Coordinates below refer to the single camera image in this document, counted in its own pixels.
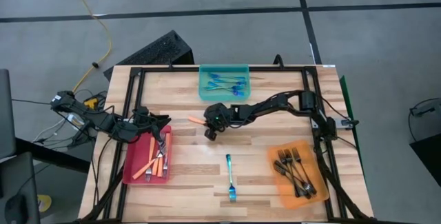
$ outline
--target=red container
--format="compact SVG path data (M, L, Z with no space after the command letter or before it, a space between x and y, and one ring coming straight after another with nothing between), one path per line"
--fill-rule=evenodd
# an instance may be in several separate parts
M150 181L145 180L144 174L133 179L135 175L144 165L149 163L149 153L150 153L150 138L152 137L149 133L144 133L139 138L139 141L129 144L127 147L127 155L125 157L124 172L123 172L123 183L128 185L151 185L151 184L164 184L168 181L170 175L170 162L172 161L172 128L166 125L161 133L170 133L169 147L167 147L167 164L168 170L167 174L163 178L152 175ZM153 157L156 156L156 151L158 151L158 143L155 142Z

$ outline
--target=teal container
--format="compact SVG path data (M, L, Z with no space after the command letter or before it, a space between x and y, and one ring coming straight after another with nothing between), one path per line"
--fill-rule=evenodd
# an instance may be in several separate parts
M238 85L234 82L245 82L245 84ZM228 87L226 89L207 90L206 87L213 86L213 83ZM238 93L235 95L232 86L240 86L235 89ZM244 101L248 99L251 94L249 84L249 67L248 65L200 65L199 66L199 96L204 101Z

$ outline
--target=black strip on floor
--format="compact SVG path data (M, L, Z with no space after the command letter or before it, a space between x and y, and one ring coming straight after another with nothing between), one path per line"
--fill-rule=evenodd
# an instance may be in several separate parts
M262 14L262 13L286 13L300 12L300 7L286 8L240 8L225 10L189 10L189 11L169 11L169 12L141 12L127 14L104 14L96 15L99 19L131 19L131 18L148 18L148 17L192 17L218 14ZM76 15L64 17L6 17L0 18L0 23L14 22L37 22L37 21L78 21L91 20L89 15Z
M309 44L311 46L312 58L315 64L321 65L322 59L318 51L316 35L314 34L314 28L312 27L311 17L309 16L306 0L300 0L300 7L302 8L303 19L305 20L306 31L308 34Z
M403 3L379 4L363 6L318 6L318 7L279 7L279 8L241 8L224 10L186 10L169 12L140 12L125 14L97 14L99 19L131 19L149 17L193 17L217 14L261 14L261 13L286 13L286 12L320 12L320 11L351 11L351 10L397 10L412 8L441 8L441 3ZM55 16L55 17L4 17L0 23L39 22L39 21L81 21L91 20L88 15Z
M412 8L440 8L441 3L401 3L401 4L377 4L377 5L361 5L361 6L323 6L309 7L310 12L319 11L350 11L350 10L398 10Z

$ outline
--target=black stand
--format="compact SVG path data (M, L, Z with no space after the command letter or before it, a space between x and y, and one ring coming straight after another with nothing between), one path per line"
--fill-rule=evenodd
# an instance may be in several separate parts
M30 152L32 157L36 160L66 169L76 170L77 172L89 172L90 162L84 161L83 159L78 159L77 157L70 156L62 152L57 152L40 145L35 145L19 138L16 138L15 142L17 147L15 154Z

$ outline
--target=plastic tray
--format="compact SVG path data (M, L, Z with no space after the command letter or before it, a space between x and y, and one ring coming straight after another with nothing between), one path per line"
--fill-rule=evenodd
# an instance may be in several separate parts
M209 72L224 77L245 77L246 85L241 90L242 96L236 96L225 89L205 90L209 81L213 81ZM218 83L221 86L233 86L233 83ZM204 101L244 101L251 94L248 65L201 65L199 66L199 97Z
M170 165L172 161L172 128L169 125L166 125L161 133L170 133L170 145L167 148L167 164L168 170L167 174L164 178L159 178L157 176L152 175L149 182L145 180L144 175L141 175L137 179L133 179L133 175L139 171L144 165L146 165L149 161L149 151L150 151L150 138L152 137L149 133L144 133L139 138L138 142L133 144L129 144L127 147L127 155L125 157L124 164L124 172L123 172L123 183L128 185L150 185L150 184L164 184L168 181L170 175ZM154 146L154 156L156 155L156 151L158 150L158 143L155 142Z
M317 190L317 195L315 195L315 197L311 197L310 199L306 199L306 197L295 197L294 187L291 182L289 182L289 180L285 176L282 176L278 172L276 172L273 168L274 161L279 159L277 151L289 149L292 152L292 148L294 147L297 148L298 153L302 158L303 167L305 168L309 179ZM318 201L324 201L329 198L328 189L326 188L325 182L323 181L323 177L320 173L320 170L318 169L315 156L312 154L308 142L294 141L288 144L270 147L268 149L268 161L274 174L274 180L280 194L280 200L282 201L283 206L285 206L286 208L296 209L298 207ZM302 177L304 177L302 169L298 163L296 163L296 167L302 174Z

